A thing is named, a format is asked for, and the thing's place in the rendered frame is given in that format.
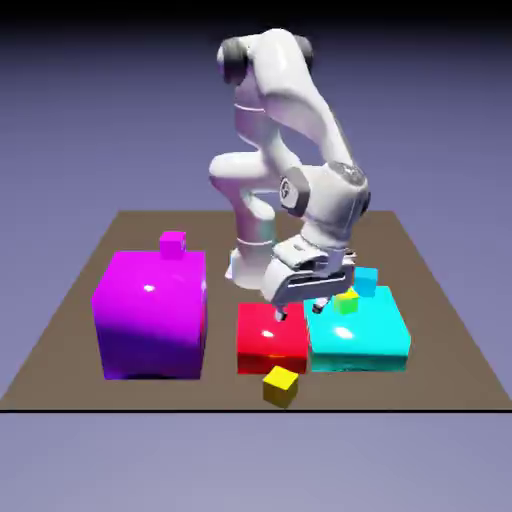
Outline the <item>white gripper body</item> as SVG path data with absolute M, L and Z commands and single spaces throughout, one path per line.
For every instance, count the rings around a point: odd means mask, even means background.
M 261 294 L 273 305 L 286 305 L 345 293 L 352 286 L 354 270 L 354 255 L 345 256 L 341 268 L 327 277 L 310 269 L 293 270 L 273 258 L 264 274 Z

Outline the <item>small green cube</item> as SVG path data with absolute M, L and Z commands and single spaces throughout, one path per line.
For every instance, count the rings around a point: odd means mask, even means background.
M 346 292 L 337 294 L 333 298 L 333 308 L 341 315 L 355 313 L 358 310 L 358 305 L 359 294 L 353 288 L 349 288 Z

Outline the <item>small blue cube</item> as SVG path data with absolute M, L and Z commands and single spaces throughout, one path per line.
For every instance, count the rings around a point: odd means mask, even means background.
M 370 267 L 356 267 L 354 272 L 353 288 L 361 297 L 373 297 L 378 284 L 378 269 Z

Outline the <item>small yellow cube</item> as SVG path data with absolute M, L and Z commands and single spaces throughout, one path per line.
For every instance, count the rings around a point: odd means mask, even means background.
M 262 381 L 263 399 L 277 407 L 287 408 L 297 394 L 298 379 L 298 373 L 274 366 Z

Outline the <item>small magenta cube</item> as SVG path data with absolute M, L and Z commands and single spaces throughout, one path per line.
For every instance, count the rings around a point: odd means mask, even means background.
M 159 239 L 159 253 L 165 260 L 178 260 L 186 253 L 186 233 L 165 231 Z

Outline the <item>large red box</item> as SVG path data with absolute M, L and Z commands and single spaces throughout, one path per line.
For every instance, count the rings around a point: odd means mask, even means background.
M 284 321 L 277 321 L 268 303 L 241 303 L 237 318 L 239 374 L 267 374 L 274 366 L 306 372 L 309 332 L 302 303 L 292 303 Z

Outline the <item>large cyan box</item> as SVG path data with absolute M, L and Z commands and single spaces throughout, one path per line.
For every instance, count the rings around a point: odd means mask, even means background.
M 411 335 L 387 286 L 358 299 L 355 312 L 342 314 L 329 302 L 322 312 L 304 303 L 313 372 L 398 372 L 406 367 Z

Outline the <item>large magenta box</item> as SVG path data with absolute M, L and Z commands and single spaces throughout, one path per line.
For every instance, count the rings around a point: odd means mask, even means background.
M 114 254 L 91 297 L 104 377 L 198 379 L 207 332 L 206 255 Z

